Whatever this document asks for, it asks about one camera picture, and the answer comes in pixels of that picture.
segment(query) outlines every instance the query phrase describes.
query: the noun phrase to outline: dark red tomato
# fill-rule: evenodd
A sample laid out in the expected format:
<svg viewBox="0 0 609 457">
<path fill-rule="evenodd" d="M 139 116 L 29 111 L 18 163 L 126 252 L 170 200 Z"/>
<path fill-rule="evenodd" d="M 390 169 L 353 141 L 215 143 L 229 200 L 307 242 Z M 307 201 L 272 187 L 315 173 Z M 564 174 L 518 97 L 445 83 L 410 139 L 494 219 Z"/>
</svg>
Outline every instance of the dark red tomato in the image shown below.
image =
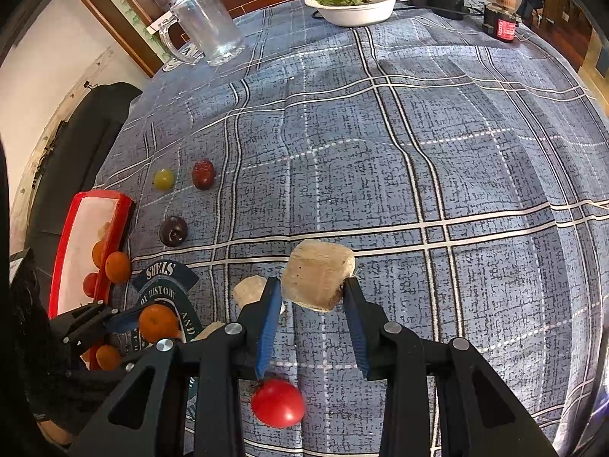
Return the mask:
<svg viewBox="0 0 609 457">
<path fill-rule="evenodd" d="M 95 283 L 97 282 L 97 273 L 89 273 L 82 281 L 82 290 L 87 297 L 95 296 Z"/>
<path fill-rule="evenodd" d="M 193 183 L 197 189 L 209 189 L 214 184 L 215 169 L 210 160 L 201 160 L 193 168 Z"/>
<path fill-rule="evenodd" d="M 252 412 L 272 428 L 287 428 L 305 415 L 305 401 L 298 389 L 284 380 L 266 381 L 252 396 Z"/>
</svg>

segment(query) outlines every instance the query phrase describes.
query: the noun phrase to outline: silver bolt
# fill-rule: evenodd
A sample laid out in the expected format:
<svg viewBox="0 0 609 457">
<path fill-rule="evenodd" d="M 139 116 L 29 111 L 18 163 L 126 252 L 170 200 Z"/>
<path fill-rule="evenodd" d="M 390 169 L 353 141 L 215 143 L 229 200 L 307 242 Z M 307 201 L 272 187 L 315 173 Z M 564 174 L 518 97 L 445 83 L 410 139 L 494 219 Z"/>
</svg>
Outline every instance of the silver bolt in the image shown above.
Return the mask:
<svg viewBox="0 0 609 457">
<path fill-rule="evenodd" d="M 457 350 L 468 350 L 470 347 L 470 343 L 464 338 L 457 337 L 453 339 L 453 347 Z"/>
<path fill-rule="evenodd" d="M 387 323 L 385 323 L 385 326 L 383 326 L 383 329 L 387 332 L 387 333 L 399 333 L 400 331 L 402 331 L 402 325 L 400 325 L 399 323 L 396 323 L 395 321 L 388 321 Z"/>
<path fill-rule="evenodd" d="M 174 347 L 174 341 L 171 338 L 163 338 L 156 343 L 156 349 L 161 352 L 167 352 Z"/>
<path fill-rule="evenodd" d="M 224 327 L 224 331 L 229 335 L 237 335 L 243 331 L 241 323 L 229 323 Z"/>
</svg>

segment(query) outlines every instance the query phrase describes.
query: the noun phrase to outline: dark purple fruit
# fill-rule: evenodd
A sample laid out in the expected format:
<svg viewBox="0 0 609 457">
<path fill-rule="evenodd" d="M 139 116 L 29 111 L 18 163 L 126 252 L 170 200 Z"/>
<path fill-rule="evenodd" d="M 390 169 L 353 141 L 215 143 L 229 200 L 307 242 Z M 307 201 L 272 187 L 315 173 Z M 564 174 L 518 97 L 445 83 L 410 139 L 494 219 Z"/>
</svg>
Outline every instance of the dark purple fruit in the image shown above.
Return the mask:
<svg viewBox="0 0 609 457">
<path fill-rule="evenodd" d="M 210 160 L 201 160 L 193 168 L 193 183 L 199 190 L 209 189 L 214 184 L 215 169 Z"/>
<path fill-rule="evenodd" d="M 158 236 L 167 247 L 178 247 L 188 237 L 188 225 L 184 218 L 170 216 L 161 224 Z"/>
</svg>

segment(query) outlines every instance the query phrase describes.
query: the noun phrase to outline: red label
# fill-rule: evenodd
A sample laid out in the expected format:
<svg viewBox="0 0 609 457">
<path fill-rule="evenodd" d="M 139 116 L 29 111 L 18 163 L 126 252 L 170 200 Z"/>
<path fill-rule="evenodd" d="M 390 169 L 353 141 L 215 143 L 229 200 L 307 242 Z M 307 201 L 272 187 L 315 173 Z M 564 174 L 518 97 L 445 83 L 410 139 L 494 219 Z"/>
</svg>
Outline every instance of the red label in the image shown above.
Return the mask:
<svg viewBox="0 0 609 457">
<path fill-rule="evenodd" d="M 501 39 L 514 39 L 516 33 L 516 22 L 497 21 L 497 37 Z"/>
</svg>

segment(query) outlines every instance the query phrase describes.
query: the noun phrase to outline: table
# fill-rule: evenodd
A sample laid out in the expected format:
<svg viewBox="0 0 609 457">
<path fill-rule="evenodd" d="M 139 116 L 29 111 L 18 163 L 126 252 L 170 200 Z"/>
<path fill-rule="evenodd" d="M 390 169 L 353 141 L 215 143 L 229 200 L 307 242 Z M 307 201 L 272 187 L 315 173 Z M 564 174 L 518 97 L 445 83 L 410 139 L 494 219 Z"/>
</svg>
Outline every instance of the table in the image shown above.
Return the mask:
<svg viewBox="0 0 609 457">
<path fill-rule="evenodd" d="M 159 72 L 144 91 L 97 177 L 136 201 L 134 270 L 160 257 L 193 269 L 206 326 L 236 318 L 232 287 L 280 276 L 302 239 L 348 245 L 368 300 L 421 337 L 466 336 L 564 447 L 607 306 L 607 119 L 523 27 L 504 44 L 426 10 L 361 29 L 311 13 L 297 0 L 245 15 L 240 57 Z M 206 192 L 191 180 L 201 158 L 217 169 Z M 176 172 L 170 193 L 151 185 L 160 168 Z M 190 236 L 168 249 L 157 229 L 173 214 Z M 137 297 L 115 288 L 112 301 Z M 384 384 L 356 368 L 342 305 L 286 306 L 270 371 L 308 412 L 264 427 L 243 382 L 246 452 L 375 455 Z"/>
</svg>

